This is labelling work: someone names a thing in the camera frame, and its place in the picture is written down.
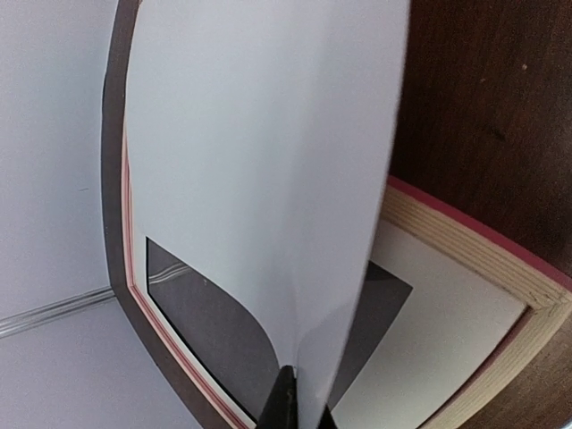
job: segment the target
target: white cardboard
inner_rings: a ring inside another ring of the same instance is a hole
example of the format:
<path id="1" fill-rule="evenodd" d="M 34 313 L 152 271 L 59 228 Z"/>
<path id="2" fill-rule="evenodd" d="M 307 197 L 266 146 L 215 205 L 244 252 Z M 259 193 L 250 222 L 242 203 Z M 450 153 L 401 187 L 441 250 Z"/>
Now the white cardboard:
<path id="1" fill-rule="evenodd" d="M 377 219 L 407 2 L 145 0 L 134 223 L 252 313 L 317 426 Z"/>
<path id="2" fill-rule="evenodd" d="M 332 414 L 340 428 L 413 429 L 468 380 L 526 306 L 400 228 L 381 221 L 379 232 L 375 262 L 413 290 Z"/>

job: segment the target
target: wooden frame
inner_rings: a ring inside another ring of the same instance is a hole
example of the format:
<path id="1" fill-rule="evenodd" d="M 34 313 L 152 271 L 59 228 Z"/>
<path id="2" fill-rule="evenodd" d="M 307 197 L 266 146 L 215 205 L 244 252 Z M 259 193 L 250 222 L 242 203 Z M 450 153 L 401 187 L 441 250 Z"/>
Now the wooden frame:
<path id="1" fill-rule="evenodd" d="M 475 219 L 390 177 L 381 217 L 527 305 L 471 379 L 421 427 L 455 429 L 506 387 L 572 313 L 570 278 Z M 376 262 L 376 236 L 371 259 Z"/>

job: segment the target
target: white paper sheet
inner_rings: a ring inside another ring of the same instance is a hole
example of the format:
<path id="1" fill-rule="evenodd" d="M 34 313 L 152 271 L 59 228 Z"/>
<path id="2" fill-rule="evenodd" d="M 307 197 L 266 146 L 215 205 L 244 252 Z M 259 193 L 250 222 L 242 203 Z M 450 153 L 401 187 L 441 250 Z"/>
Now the white paper sheet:
<path id="1" fill-rule="evenodd" d="M 145 0 L 126 94 L 134 223 L 299 370 L 317 426 L 391 150 L 407 2 Z"/>

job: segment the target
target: brown wood panel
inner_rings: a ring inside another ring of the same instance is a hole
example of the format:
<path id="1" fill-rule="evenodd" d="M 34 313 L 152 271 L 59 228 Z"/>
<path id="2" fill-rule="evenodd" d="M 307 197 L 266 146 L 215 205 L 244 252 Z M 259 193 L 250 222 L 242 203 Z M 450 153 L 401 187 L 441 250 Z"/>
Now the brown wood panel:
<path id="1" fill-rule="evenodd" d="M 462 429 L 558 429 L 572 416 L 572 317 Z"/>
<path id="2" fill-rule="evenodd" d="M 412 0 L 391 173 L 572 274 L 572 2 Z"/>

